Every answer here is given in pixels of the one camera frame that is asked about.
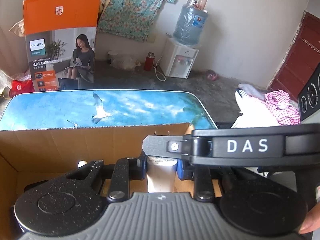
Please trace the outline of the person's right hand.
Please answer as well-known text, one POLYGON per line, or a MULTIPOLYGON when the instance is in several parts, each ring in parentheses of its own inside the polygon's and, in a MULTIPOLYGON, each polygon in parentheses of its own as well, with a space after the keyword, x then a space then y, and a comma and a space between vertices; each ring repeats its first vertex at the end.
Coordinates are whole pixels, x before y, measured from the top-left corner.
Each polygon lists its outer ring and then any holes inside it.
POLYGON ((307 214, 300 230, 300 234, 313 232, 320 227, 320 202, 318 202, 307 214))

